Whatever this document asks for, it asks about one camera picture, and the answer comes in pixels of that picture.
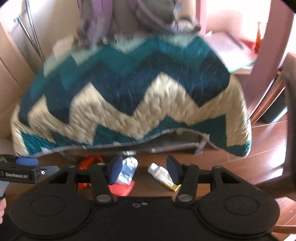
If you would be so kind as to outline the person left hand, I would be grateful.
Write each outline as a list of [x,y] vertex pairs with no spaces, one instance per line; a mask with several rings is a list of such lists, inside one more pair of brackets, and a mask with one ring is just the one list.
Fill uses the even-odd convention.
[[2,198],[0,200],[0,224],[3,223],[5,209],[6,209],[6,199]]

